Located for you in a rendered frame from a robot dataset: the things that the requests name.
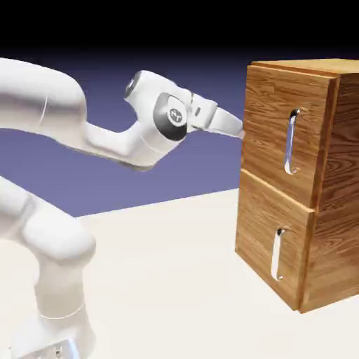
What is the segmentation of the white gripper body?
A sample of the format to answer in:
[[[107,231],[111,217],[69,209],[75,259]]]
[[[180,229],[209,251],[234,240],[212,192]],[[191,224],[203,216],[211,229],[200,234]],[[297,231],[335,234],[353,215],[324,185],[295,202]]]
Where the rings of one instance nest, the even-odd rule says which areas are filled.
[[[245,137],[243,121],[220,107],[216,108],[214,112],[210,122],[210,132],[241,140]]]

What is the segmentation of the smaller wooden cabinet door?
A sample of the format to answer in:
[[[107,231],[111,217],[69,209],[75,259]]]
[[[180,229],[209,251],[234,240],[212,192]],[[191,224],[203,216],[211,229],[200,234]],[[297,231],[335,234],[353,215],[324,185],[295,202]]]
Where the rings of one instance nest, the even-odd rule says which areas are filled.
[[[240,173],[236,253],[293,310],[299,309],[314,211],[247,170]],[[283,228],[278,273],[271,277],[276,230]]]

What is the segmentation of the light wood cabinet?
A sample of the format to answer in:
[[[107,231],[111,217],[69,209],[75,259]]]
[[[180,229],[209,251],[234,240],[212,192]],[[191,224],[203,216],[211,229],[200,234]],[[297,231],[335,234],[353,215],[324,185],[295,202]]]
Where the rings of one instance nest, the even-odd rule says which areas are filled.
[[[306,313],[359,294],[359,60],[255,61],[338,78],[323,180],[308,241],[299,309]]]

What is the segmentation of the larger wooden cabinet door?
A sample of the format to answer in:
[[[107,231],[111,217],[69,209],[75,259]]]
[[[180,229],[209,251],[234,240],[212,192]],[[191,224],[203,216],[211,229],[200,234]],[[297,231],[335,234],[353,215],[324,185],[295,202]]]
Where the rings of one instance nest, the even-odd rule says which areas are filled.
[[[250,65],[245,88],[242,167],[308,208],[316,208],[339,80]],[[290,113],[297,116],[291,168],[284,170]]]

